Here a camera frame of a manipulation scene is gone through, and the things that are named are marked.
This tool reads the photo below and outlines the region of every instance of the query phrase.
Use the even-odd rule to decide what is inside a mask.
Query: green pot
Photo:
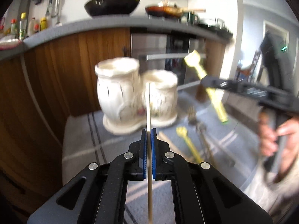
[[[182,24],[191,24],[195,25],[198,24],[199,17],[195,14],[194,11],[184,12],[181,16],[181,23]]]

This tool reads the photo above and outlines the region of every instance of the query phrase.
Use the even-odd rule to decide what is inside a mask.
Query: chopstick
[[[148,218],[152,224],[152,145],[151,145],[151,122],[150,122],[150,83],[146,83],[145,102],[147,107],[147,198]]]

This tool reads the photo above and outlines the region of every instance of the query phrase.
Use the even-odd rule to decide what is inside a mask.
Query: oven
[[[200,80],[193,68],[186,66],[184,57],[193,50],[201,55],[204,63],[204,39],[194,39],[189,36],[132,34],[131,55],[140,62],[140,74],[147,70],[172,71],[178,77],[178,90],[188,89],[195,96]]]

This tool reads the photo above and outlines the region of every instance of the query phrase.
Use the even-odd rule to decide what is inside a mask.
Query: blue gripper pad
[[[156,150],[155,150],[155,141],[157,140],[157,131],[156,128],[151,130],[151,146],[152,146],[152,177],[156,178]]]
[[[142,174],[143,179],[147,177],[147,133],[143,130],[141,136],[141,144],[143,145],[143,155],[142,155]]]

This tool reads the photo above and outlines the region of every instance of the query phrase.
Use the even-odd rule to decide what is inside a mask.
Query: black wok
[[[84,5],[87,13],[94,17],[100,15],[130,14],[140,0],[90,0]]]

